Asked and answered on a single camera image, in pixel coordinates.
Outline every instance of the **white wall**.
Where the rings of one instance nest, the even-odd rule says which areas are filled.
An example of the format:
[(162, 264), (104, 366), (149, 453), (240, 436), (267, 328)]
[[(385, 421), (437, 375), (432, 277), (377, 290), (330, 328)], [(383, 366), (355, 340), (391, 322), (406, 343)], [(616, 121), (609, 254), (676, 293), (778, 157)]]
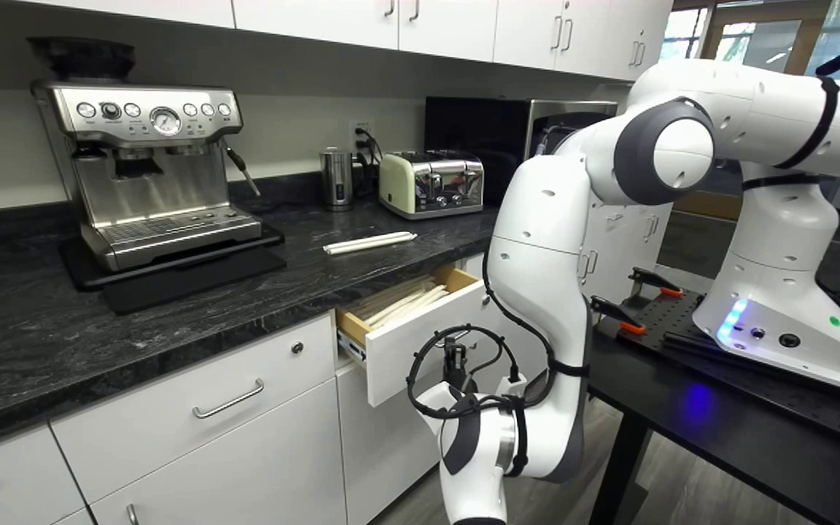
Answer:
[(60, 185), (27, 84), (50, 70), (31, 35), (124, 41), (130, 83), (227, 84), (245, 128), (232, 150), (254, 178), (315, 173), (324, 146), (343, 146), (352, 121), (372, 124), (388, 151), (422, 140), (422, 96), (603, 96), (623, 84), (442, 63), (364, 46), (267, 38), (183, 25), (0, 3), (0, 207), (60, 203)]

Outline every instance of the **table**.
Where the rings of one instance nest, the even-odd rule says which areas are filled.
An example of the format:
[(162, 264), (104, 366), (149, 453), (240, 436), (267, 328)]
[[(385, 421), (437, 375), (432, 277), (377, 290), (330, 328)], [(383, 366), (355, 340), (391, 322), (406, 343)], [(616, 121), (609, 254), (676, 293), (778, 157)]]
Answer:
[(623, 413), (591, 525), (630, 515), (651, 433), (814, 522), (840, 522), (840, 437), (607, 337), (594, 337), (588, 361), (588, 391)]

